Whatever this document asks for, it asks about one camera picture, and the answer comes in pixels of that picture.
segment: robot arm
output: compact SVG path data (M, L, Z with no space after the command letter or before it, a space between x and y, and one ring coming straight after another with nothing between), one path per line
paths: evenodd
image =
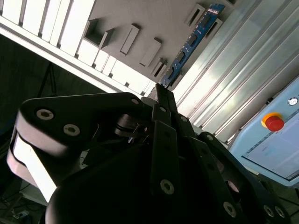
M290 223L212 134L195 134L171 91L156 90L154 105L130 93L24 102L7 162L49 202L47 224ZM110 156L81 170L81 152L103 144Z

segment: emergency stop button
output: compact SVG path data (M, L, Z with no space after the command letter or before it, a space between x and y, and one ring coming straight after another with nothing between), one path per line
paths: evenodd
M284 127L285 122L282 120L280 113L272 112L263 117L262 125L272 132L277 132Z

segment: metal screw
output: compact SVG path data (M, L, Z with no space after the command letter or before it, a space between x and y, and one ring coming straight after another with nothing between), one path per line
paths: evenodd
M274 212L272 211L271 208L269 208L269 206L264 205L264 206L263 206L263 209L266 211L266 213L268 214L268 216L270 216L270 217L274 217Z
M233 218L237 216L237 212L233 205L229 202L224 202L223 203L224 210Z
M161 180L160 187L167 195L172 195L174 193L174 186L169 180Z
M132 99L132 102L134 103L134 104L139 104L139 101L137 100L137 99Z
M166 109L162 106L160 107L160 110L163 111L163 112L166 112Z
M209 135L209 134L207 134L206 137L207 137L210 141L213 141L213 140L214 140L213 137L212 137L211 135Z
M80 129L76 125L68 124L64 126L64 133L71 137L76 137L80 134Z
M36 112L36 115L39 119L42 119L42 120L51 120L54 117L54 114L51 111L46 110L46 109L38 110Z
M181 116L181 119L182 119L183 122L187 122L188 121L188 119L185 118L184 116Z
M285 213L281 210L280 207L275 206L275 210L282 218L285 218Z

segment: monitor screen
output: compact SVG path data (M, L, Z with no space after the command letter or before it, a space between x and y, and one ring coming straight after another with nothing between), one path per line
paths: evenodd
M299 175L299 110L278 132L271 132L247 151L243 158L287 179Z

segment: red button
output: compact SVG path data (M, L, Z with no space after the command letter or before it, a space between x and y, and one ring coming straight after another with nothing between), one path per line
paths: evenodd
M272 132L281 130L285 125L284 121L278 116L269 117L265 123L267 128Z

